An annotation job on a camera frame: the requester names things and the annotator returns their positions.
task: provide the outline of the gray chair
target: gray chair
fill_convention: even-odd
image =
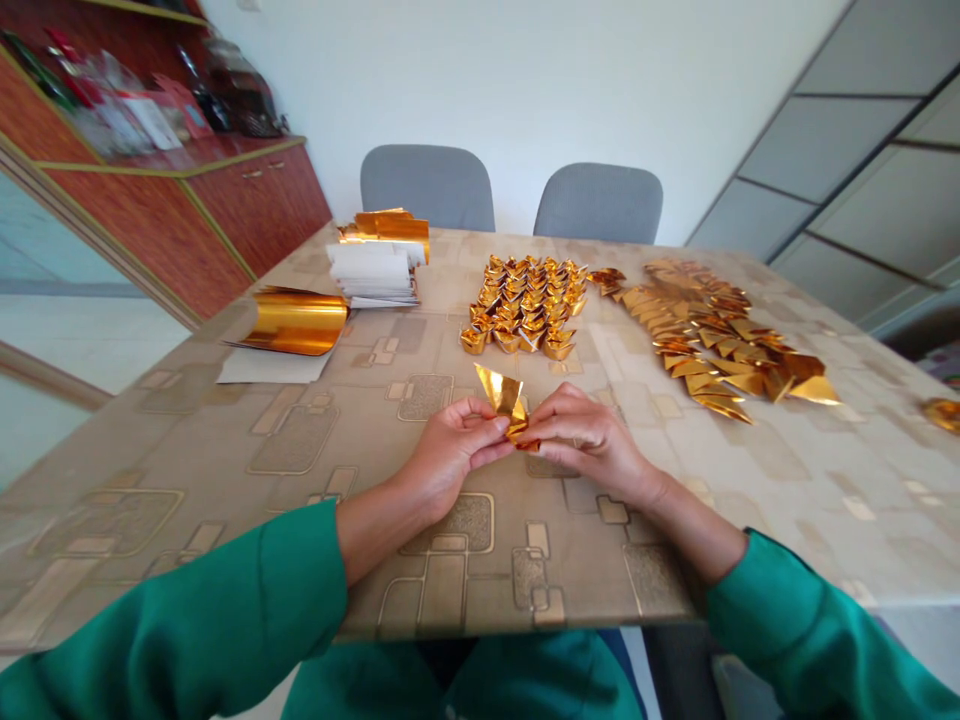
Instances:
[[[381,145],[363,159],[365,211],[402,207],[435,227],[493,232],[490,176],[480,159],[441,145]]]
[[[574,163],[547,181],[533,234],[652,245],[662,206],[663,187],[651,172]]]

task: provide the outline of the white wall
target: white wall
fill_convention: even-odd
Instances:
[[[334,215],[383,143],[486,164],[497,229],[529,234],[550,175],[646,168],[658,243],[693,232],[846,0],[203,0],[270,83]]]

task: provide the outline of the gold foil paper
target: gold foil paper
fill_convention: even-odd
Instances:
[[[692,260],[664,258],[644,269],[651,282],[633,288],[621,284],[625,277],[616,268],[586,277],[600,287],[601,296],[622,303],[647,328],[664,368],[671,377],[683,378],[701,405],[752,424],[738,407],[743,398],[731,388],[772,402],[840,403],[819,359],[797,353],[776,330],[750,320],[743,290]],[[701,346],[719,358],[701,356]]]
[[[340,242],[412,242],[423,245],[423,257],[430,264],[430,223],[417,220],[403,208],[357,213],[349,225],[338,228]]]
[[[586,265],[531,255],[504,261],[491,255],[483,276],[477,302],[469,308],[474,332],[460,335],[464,350],[482,352],[478,335],[490,330],[486,343],[495,341],[506,353],[540,350],[556,361],[570,355],[573,332],[564,332],[563,326],[586,305]]]
[[[257,324],[235,345],[314,357],[329,352],[343,332],[349,310],[344,298],[268,286],[253,296]]]
[[[527,421],[527,411],[523,408],[520,401],[520,391],[523,389],[523,383],[513,378],[508,378],[498,372],[483,365],[473,364],[477,368],[477,375],[480,376],[480,383],[487,393],[487,400],[497,415],[506,415],[510,418],[510,425],[507,426],[507,438],[516,445],[518,450],[527,450],[536,452],[540,448],[540,441],[536,440],[526,445],[517,445],[517,438],[524,433],[529,426]]]

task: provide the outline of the table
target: table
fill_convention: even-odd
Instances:
[[[328,226],[263,284],[329,291]],[[845,405],[748,400],[747,426],[690,400],[646,331],[595,289],[576,350],[481,357],[458,343],[487,256],[711,267],[827,365]],[[948,392],[743,255],[432,231],[422,305],[355,313],[319,381],[215,385],[220,343],[252,326],[241,299],[0,496],[0,650],[60,642],[145,578],[287,510],[375,485],[423,422],[483,395],[478,360],[522,379],[535,407],[564,380],[618,407],[657,465],[737,525],[795,549],[867,608],[960,599],[960,441],[918,404]],[[466,481],[453,512],[351,591],[344,639],[604,626],[694,617],[701,592],[644,518],[591,482],[516,454]]]

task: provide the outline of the finger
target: finger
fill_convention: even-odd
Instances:
[[[551,415],[586,415],[595,412],[599,403],[588,397],[577,397],[569,393],[555,392],[548,397],[533,414],[530,415],[530,424],[534,425]]]
[[[471,415],[479,415],[489,420],[497,416],[493,408],[490,407],[490,403],[486,400],[481,400],[476,395],[466,395],[460,398],[455,403],[444,408],[444,412],[449,413],[451,418],[467,418]]]
[[[516,448],[509,440],[504,440],[496,445],[488,445],[473,454],[473,457],[470,458],[470,469],[476,470],[484,465],[489,465],[500,458],[505,458],[513,452],[516,452]]]
[[[588,443],[599,445],[603,441],[603,434],[597,427],[595,413],[589,415],[552,415],[545,420],[531,425],[517,438],[518,445],[526,445],[534,440],[585,440]]]
[[[464,433],[462,448],[464,452],[473,455],[488,445],[493,445],[503,437],[507,426],[510,425],[510,418],[500,415],[493,420],[484,420],[477,427]]]
[[[572,468],[581,475],[587,476],[593,475],[591,470],[594,469],[594,465],[597,462],[595,457],[587,455],[585,452],[577,450],[575,447],[567,445],[566,443],[557,442],[556,440],[543,441],[540,443],[540,449],[534,454],[558,465]]]

